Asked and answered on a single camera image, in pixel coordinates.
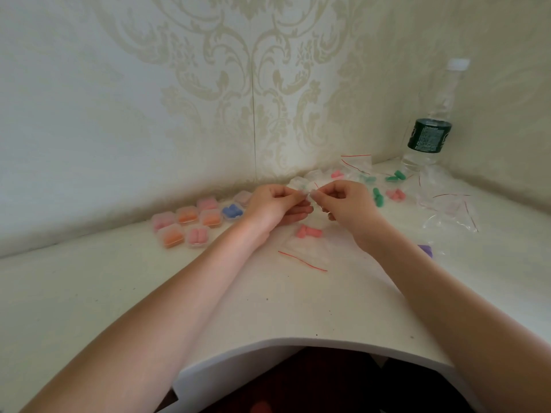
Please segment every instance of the white wall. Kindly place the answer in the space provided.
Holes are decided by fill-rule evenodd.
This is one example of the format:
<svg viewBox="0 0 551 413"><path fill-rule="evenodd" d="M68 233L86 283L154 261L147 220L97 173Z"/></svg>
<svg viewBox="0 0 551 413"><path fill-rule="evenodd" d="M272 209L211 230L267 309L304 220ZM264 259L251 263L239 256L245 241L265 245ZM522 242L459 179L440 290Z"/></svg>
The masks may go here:
<svg viewBox="0 0 551 413"><path fill-rule="evenodd" d="M551 0L0 0L0 256L399 155L472 66L445 163L551 207Z"/></svg>

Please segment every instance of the person's right hand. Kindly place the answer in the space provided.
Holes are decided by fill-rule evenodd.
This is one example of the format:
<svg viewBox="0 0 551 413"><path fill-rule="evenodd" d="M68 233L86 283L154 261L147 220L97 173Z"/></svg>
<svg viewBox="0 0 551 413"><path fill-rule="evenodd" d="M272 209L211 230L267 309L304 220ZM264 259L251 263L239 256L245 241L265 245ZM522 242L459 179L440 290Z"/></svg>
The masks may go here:
<svg viewBox="0 0 551 413"><path fill-rule="evenodd" d="M337 180L310 193L329 219L338 221L356 242L382 219L368 189L360 183Z"/></svg>

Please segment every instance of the water bottle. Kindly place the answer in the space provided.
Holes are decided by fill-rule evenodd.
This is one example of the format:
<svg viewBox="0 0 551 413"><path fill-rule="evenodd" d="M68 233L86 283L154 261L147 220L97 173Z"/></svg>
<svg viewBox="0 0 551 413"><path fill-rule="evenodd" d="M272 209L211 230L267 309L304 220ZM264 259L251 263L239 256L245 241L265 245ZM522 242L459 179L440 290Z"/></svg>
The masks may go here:
<svg viewBox="0 0 551 413"><path fill-rule="evenodd" d="M452 58L437 89L435 102L426 118L417 119L406 152L402 157L405 170L417 172L425 165L435 164L450 133L450 115L455 90L470 59Z"/></svg>

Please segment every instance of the person's left hand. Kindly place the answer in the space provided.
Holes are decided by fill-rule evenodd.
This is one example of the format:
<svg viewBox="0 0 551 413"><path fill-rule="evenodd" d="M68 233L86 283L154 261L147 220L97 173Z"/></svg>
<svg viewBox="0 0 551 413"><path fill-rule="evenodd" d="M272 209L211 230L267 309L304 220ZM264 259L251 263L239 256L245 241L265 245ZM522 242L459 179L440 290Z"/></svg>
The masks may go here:
<svg viewBox="0 0 551 413"><path fill-rule="evenodd" d="M267 184L252 194L243 219L254 223L260 233L267 235L276 226L306 219L312 212L306 194L278 184Z"/></svg>

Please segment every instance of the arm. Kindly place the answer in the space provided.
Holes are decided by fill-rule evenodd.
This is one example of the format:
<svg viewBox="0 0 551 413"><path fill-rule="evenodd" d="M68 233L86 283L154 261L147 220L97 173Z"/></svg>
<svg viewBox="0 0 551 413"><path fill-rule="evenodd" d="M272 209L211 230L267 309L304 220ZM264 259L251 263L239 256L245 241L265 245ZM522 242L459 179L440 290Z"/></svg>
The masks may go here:
<svg viewBox="0 0 551 413"><path fill-rule="evenodd" d="M551 411L551 347L434 263L377 211L362 184L312 194L400 289L491 411ZM358 209L365 209L358 215Z"/></svg>
<svg viewBox="0 0 551 413"><path fill-rule="evenodd" d="M22 413L153 412L247 258L278 224L313 211L304 199L287 187L259 187L240 221L105 329Z"/></svg>

